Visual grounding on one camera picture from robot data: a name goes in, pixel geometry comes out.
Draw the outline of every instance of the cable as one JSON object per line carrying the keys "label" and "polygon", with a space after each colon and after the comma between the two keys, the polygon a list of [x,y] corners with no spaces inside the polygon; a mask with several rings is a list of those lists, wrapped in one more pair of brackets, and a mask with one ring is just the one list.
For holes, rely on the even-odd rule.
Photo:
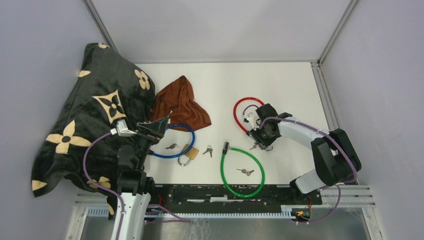
{"label": "cable", "polygon": [[116,240],[118,240],[119,239],[119,235],[120,235],[120,232],[121,232],[121,227],[122,227],[122,222],[123,222],[123,218],[124,218],[124,214],[122,214],[122,213],[124,213],[125,212],[125,209],[124,209],[124,207],[125,207],[125,204],[124,204],[124,200],[122,199],[122,197],[116,192],[116,191],[114,191],[114,190],[112,190],[112,189],[109,189],[109,188],[106,188],[106,187],[103,187],[103,186],[101,186],[100,184],[98,184],[97,182],[95,182],[95,181],[93,181],[93,179],[89,176],[89,173],[87,172],[87,166],[86,166],[86,162],[87,162],[87,155],[89,154],[89,151],[90,151],[90,149],[97,143],[97,142],[99,142],[100,140],[102,140],[102,139],[104,139],[104,138],[106,138],[107,136],[110,136],[110,135],[112,135],[112,133],[111,132],[108,132],[108,133],[106,133],[105,135],[103,135],[103,136],[101,136],[101,137],[99,137],[99,138],[97,138],[95,141],[93,141],[92,142],[92,144],[90,144],[90,146],[88,146],[88,148],[87,148],[87,150],[85,150],[85,153],[84,153],[84,158],[82,159],[82,169],[83,169],[83,171],[84,171],[84,174],[85,174],[85,176],[87,177],[87,179],[91,182],[91,184],[93,184],[93,185],[95,185],[95,186],[97,186],[99,189],[102,189],[102,190],[104,190],[104,191],[106,191],[106,192],[109,192],[109,193],[111,193],[111,194],[113,194],[113,195],[115,195],[117,198],[118,198],[118,200],[119,200],[119,202],[120,202],[120,205],[121,205],[121,210],[120,210],[120,219],[119,219],[119,225],[118,225],[118,229],[117,229],[117,231],[116,231]]}
{"label": "cable", "polygon": [[193,145],[195,144],[195,141],[196,141],[195,131],[191,127],[189,127],[188,125],[185,125],[185,124],[182,124],[182,123],[169,125],[169,126],[166,127],[166,129],[171,129],[171,128],[174,128],[174,127],[183,127],[183,128],[188,129],[191,132],[192,140],[191,140],[190,146],[188,146],[186,150],[184,150],[184,151],[182,151],[178,154],[175,154],[175,155],[161,155],[161,154],[157,154],[157,153],[153,152],[152,153],[153,156],[156,156],[158,158],[163,158],[163,159],[173,159],[173,158],[178,158],[179,156],[186,154],[188,151],[190,151],[190,149],[192,149],[192,147],[193,147]]}
{"label": "cable", "polygon": [[318,223],[321,222],[327,218],[329,218],[331,215],[333,215],[333,213],[336,211],[337,206],[339,206],[340,203],[340,198],[342,197],[342,190],[340,189],[339,185],[336,185],[337,189],[338,189],[338,197],[337,197],[337,201],[335,202],[334,207],[331,209],[331,211],[325,215],[324,217],[321,217],[319,219],[316,220],[312,220],[312,221],[308,221],[308,222],[301,222],[301,221],[296,221],[297,224],[304,224],[304,225],[308,225],[308,224],[312,224],[312,223]]}
{"label": "cable", "polygon": [[177,216],[175,213],[169,211],[168,209],[164,208],[161,205],[158,204],[149,204],[147,206],[148,208],[160,208],[162,210],[164,210],[165,212],[169,213],[170,215],[172,215],[173,217],[179,219],[179,220],[165,220],[165,221],[147,221],[147,224],[163,224],[163,223],[190,223],[191,221],[185,218],[182,218],[180,216]]}
{"label": "cable", "polygon": [[328,140],[330,140],[330,142],[332,143],[332,144],[334,144],[334,146],[337,148],[337,150],[341,153],[341,155],[344,157],[344,159],[346,160],[346,162],[347,162],[347,164],[349,165],[349,167],[350,167],[350,169],[352,170],[352,173],[353,173],[353,178],[352,179],[350,179],[350,180],[346,180],[346,181],[344,181],[344,183],[345,184],[347,184],[347,183],[353,183],[353,182],[355,182],[356,180],[357,180],[357,178],[358,178],[358,173],[357,173],[357,170],[355,169],[355,167],[354,167],[354,164],[352,163],[352,161],[349,159],[349,157],[348,157],[348,155],[345,153],[345,151],[342,149],[342,147],[336,142],[336,140],[334,140],[334,138],[332,138],[331,136],[329,136],[327,133],[325,133],[325,132],[323,132],[323,131],[320,131],[318,128],[315,128],[315,127],[313,127],[313,126],[311,126],[311,125],[308,125],[308,124],[306,124],[306,123],[303,123],[303,122],[301,122],[301,121],[294,121],[294,120],[291,120],[291,119],[285,119],[285,118],[280,118],[280,117],[267,117],[267,118],[265,118],[261,123],[260,123],[260,126],[259,126],[259,128],[261,129],[263,126],[264,126],[264,124],[265,124],[265,122],[266,121],[269,121],[269,120],[278,120],[278,121],[282,121],[282,122],[288,122],[288,123],[293,123],[293,124],[298,124],[298,125],[300,125],[300,126],[302,126],[302,127],[305,127],[305,128],[307,128],[307,129],[310,129],[310,130],[312,130],[312,131],[314,131],[314,132],[317,132],[317,133],[319,133],[319,134],[321,134],[321,135],[323,135],[324,137],[326,137]]}
{"label": "cable", "polygon": [[264,172],[264,168],[262,167],[262,165],[259,162],[259,160],[256,157],[254,157],[252,154],[250,154],[250,153],[248,153],[246,151],[243,151],[241,149],[235,148],[235,147],[231,147],[231,148],[228,148],[228,149],[229,150],[232,150],[232,151],[235,151],[235,152],[239,152],[239,153],[245,154],[245,155],[249,156],[250,158],[252,158],[257,163],[257,165],[260,168],[260,172],[262,174],[262,181],[260,182],[260,185],[259,185],[258,189],[256,191],[252,192],[252,193],[242,194],[242,193],[238,193],[238,192],[234,191],[234,189],[232,189],[231,186],[227,183],[227,180],[226,180],[225,175],[224,175],[224,160],[225,160],[225,156],[226,155],[223,153],[222,154],[222,157],[221,157],[221,177],[222,177],[222,181],[224,182],[224,185],[226,186],[226,188],[232,194],[234,194],[235,196],[237,196],[239,198],[248,199],[248,198],[252,198],[252,197],[256,196],[262,190],[262,188],[264,187],[264,184],[265,184],[265,172]]}
{"label": "cable", "polygon": [[253,100],[253,101],[256,101],[256,102],[260,103],[261,105],[264,105],[264,104],[265,104],[263,101],[261,101],[261,100],[257,99],[256,97],[245,97],[245,98],[242,98],[242,99],[238,100],[238,102],[236,102],[236,103],[235,103],[234,108],[232,109],[232,115],[234,116],[234,120],[235,120],[235,122],[237,123],[237,125],[238,125],[238,126],[241,128],[241,130],[243,130],[245,133],[247,133],[248,131],[247,131],[247,129],[246,129],[246,128],[244,128],[244,127],[243,127],[243,125],[242,125],[242,124],[239,122],[239,120],[237,119],[236,110],[237,110],[237,106],[238,106],[241,102],[246,101],[246,100]]}
{"label": "cable", "polygon": [[255,105],[255,104],[250,104],[249,106],[247,106],[244,110],[243,110],[243,113],[242,113],[242,115],[244,116],[245,115],[245,113],[246,113],[246,110],[248,109],[248,108],[250,108],[250,107],[256,107],[257,109],[259,108],[257,105]]}

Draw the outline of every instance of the red wire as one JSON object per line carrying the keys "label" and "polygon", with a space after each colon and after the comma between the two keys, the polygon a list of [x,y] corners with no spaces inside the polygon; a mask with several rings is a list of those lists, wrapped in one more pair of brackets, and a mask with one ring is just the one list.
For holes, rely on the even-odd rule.
{"label": "red wire", "polygon": [[261,101],[261,100],[257,99],[256,97],[245,97],[245,98],[242,98],[242,99],[238,100],[238,102],[236,102],[236,103],[235,103],[234,108],[233,108],[233,110],[232,110],[232,114],[234,115],[234,120],[235,120],[235,122],[237,123],[237,125],[238,125],[238,126],[241,128],[241,130],[243,130],[245,133],[247,133],[247,132],[248,132],[248,130],[247,130],[246,128],[244,128],[244,127],[243,127],[243,125],[242,125],[242,124],[239,122],[239,120],[237,119],[236,110],[237,110],[237,106],[238,106],[241,102],[246,101],[246,100],[253,100],[253,101],[256,101],[256,102],[260,103],[261,105],[264,105],[264,104],[265,104],[263,101]]}

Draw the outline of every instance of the brown towel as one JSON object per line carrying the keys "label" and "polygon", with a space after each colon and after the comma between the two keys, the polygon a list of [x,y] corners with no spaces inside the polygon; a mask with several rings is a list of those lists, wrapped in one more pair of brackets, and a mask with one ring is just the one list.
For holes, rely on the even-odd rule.
{"label": "brown towel", "polygon": [[[185,124],[194,131],[211,125],[208,113],[194,99],[192,84],[185,76],[180,76],[156,95],[150,121],[154,122],[169,115],[171,124]],[[184,127],[173,129],[188,132]]]}

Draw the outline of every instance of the purple cable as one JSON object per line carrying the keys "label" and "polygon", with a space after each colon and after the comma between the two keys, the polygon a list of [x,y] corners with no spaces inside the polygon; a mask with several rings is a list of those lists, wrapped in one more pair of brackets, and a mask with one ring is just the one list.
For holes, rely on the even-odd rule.
{"label": "purple cable", "polygon": [[321,217],[321,218],[319,218],[319,219],[316,219],[316,220],[312,220],[312,221],[308,221],[308,222],[301,222],[301,221],[298,221],[297,223],[304,224],[304,225],[308,225],[308,224],[312,224],[312,223],[318,223],[318,222],[321,222],[321,221],[323,221],[323,220],[325,220],[325,219],[329,218],[331,215],[333,215],[333,213],[334,213],[334,212],[336,211],[336,209],[337,209],[337,206],[339,206],[340,198],[342,197],[342,190],[340,189],[339,185],[336,185],[336,187],[337,187],[337,189],[338,189],[338,198],[337,198],[337,201],[335,202],[334,207],[331,209],[331,211],[330,211],[327,215],[325,215],[324,217]]}
{"label": "purple cable", "polygon": [[249,106],[247,106],[244,110],[243,110],[243,116],[245,115],[245,113],[246,113],[246,110],[248,109],[248,108],[250,108],[250,107],[256,107],[257,109],[259,108],[257,105],[255,105],[255,104],[250,104]]}
{"label": "purple cable", "polygon": [[163,206],[161,206],[159,204],[149,204],[147,207],[148,208],[160,208],[160,209],[164,210],[165,212],[169,213],[170,215],[172,215],[173,217],[179,219],[179,220],[165,220],[165,221],[148,221],[148,222],[146,222],[148,224],[190,223],[190,220],[182,218],[180,216],[177,216],[175,213],[172,213],[171,211],[169,211],[168,209],[164,208]]}
{"label": "purple cable", "polygon": [[261,129],[264,126],[264,123],[268,120],[278,120],[278,121],[282,121],[282,122],[288,122],[288,123],[293,123],[293,124],[298,124],[302,127],[305,127],[307,129],[310,129],[312,131],[315,131],[321,135],[323,135],[324,137],[326,137],[328,140],[330,140],[330,142],[332,144],[334,144],[334,146],[337,148],[337,150],[341,153],[341,155],[344,157],[344,159],[346,160],[347,164],[349,164],[350,169],[353,172],[353,178],[350,180],[346,180],[344,181],[345,184],[347,183],[353,183],[357,180],[358,178],[358,173],[357,170],[354,167],[354,164],[352,163],[352,161],[349,159],[348,155],[345,153],[345,151],[342,149],[342,147],[336,142],[336,140],[334,140],[334,138],[332,138],[331,136],[329,136],[327,133],[320,131],[318,128],[315,128],[311,125],[308,125],[306,123],[300,122],[300,121],[295,121],[295,120],[291,120],[291,119],[285,119],[285,118],[280,118],[280,117],[267,117],[265,118],[261,123],[259,128]]}
{"label": "purple cable", "polygon": [[[102,140],[102,139],[104,139],[104,138],[106,138],[107,136],[110,136],[110,135],[112,135],[112,133],[111,132],[108,132],[105,135],[97,138],[95,141],[92,142],[92,144],[87,148],[87,150],[85,150],[84,158],[82,160],[82,169],[84,170],[84,174],[88,178],[88,180],[91,182],[91,184],[95,185],[99,189],[105,190],[106,192],[109,192],[109,193],[115,195],[118,198],[118,200],[120,202],[120,205],[122,206],[122,209],[121,209],[120,213],[123,213],[125,211],[125,209],[124,209],[124,206],[125,205],[124,205],[124,200],[122,199],[122,197],[116,191],[111,190],[111,189],[106,188],[106,187],[103,187],[100,184],[98,184],[97,182],[93,181],[93,179],[89,176],[89,173],[87,172],[87,167],[86,167],[87,155],[89,154],[90,149],[94,146],[94,144],[96,144],[100,140]],[[120,215],[120,219],[119,219],[118,229],[116,231],[116,240],[119,239],[119,234],[121,232],[123,218],[124,218],[124,215],[121,214]]]}

